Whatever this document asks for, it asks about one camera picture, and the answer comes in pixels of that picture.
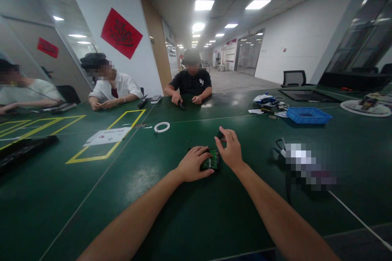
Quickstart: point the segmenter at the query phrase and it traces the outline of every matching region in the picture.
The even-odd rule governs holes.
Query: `black chair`
[[[306,83],[305,71],[284,71],[282,88],[291,88],[297,86],[312,86]]]
[[[392,75],[392,63],[385,64],[380,73]]]
[[[377,67],[353,67],[351,71],[360,73],[379,73],[379,69]]]
[[[67,103],[80,103],[78,94],[72,86],[56,86],[58,92],[62,95]]]

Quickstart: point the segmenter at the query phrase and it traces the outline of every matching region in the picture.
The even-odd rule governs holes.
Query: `green workbench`
[[[359,98],[319,89],[341,100]],[[267,91],[282,95],[278,89]],[[184,96],[185,111],[169,97],[148,103],[144,112],[136,111],[138,102],[99,112],[79,105],[62,115],[32,113],[0,125],[0,139],[10,139],[0,141],[0,148],[29,132],[29,137],[55,134],[60,140],[0,178],[1,259],[76,259],[106,225],[175,168],[188,148],[215,147],[219,126],[236,131],[244,161],[285,199],[285,175],[272,152],[275,141],[284,137],[289,143],[318,144],[323,159],[340,175],[335,195],[369,226],[392,222],[392,118],[360,116],[339,103],[288,97],[285,102],[291,107],[321,108],[334,118],[325,126],[311,126],[269,114],[250,115],[254,97],[264,93],[216,93],[201,106]],[[159,122],[171,127],[154,135]],[[115,148],[108,144],[83,151],[95,132],[134,123],[153,128],[133,128]],[[362,228],[328,192],[292,189],[291,198],[296,211],[322,236]],[[211,177],[175,191],[134,259],[211,260],[272,247],[245,189],[222,164]]]

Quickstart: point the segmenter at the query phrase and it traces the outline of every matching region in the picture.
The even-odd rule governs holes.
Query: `white shirt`
[[[50,82],[36,79],[28,87],[5,86],[0,90],[0,104],[7,105],[14,102],[31,102],[45,99],[64,101],[56,87]]]
[[[129,75],[117,71],[115,82],[119,98],[129,94],[134,94],[138,98],[143,97],[142,91]],[[90,93],[89,97],[97,97],[100,103],[117,99],[111,94],[111,84],[108,80],[97,81],[94,91]]]

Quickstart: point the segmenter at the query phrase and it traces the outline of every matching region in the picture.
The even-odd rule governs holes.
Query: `blue plastic basket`
[[[333,118],[333,116],[314,107],[289,107],[287,116],[298,124],[326,124],[328,120]]]

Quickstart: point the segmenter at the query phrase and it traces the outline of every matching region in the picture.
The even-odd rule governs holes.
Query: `person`
[[[89,95],[94,111],[110,109],[143,97],[142,91],[127,74],[115,70],[104,53],[88,53],[80,62],[88,75],[101,78]]]
[[[181,95],[192,94],[194,104],[201,102],[212,94],[211,77],[209,73],[200,69],[200,55],[195,50],[186,50],[182,64],[186,70],[176,74],[174,79],[165,87],[165,93],[171,97],[171,101],[178,105],[183,102]]]
[[[50,82],[25,77],[19,65],[0,59],[0,115],[19,107],[52,107],[63,102],[63,97]]]
[[[215,137],[216,146],[251,197],[272,240],[287,260],[339,260],[324,239],[277,192],[242,160],[241,145],[233,130],[219,128],[226,148]],[[208,147],[193,147],[177,168],[115,218],[79,256],[85,260],[131,260],[154,224],[168,198],[183,182],[214,173],[200,171],[211,156]]]

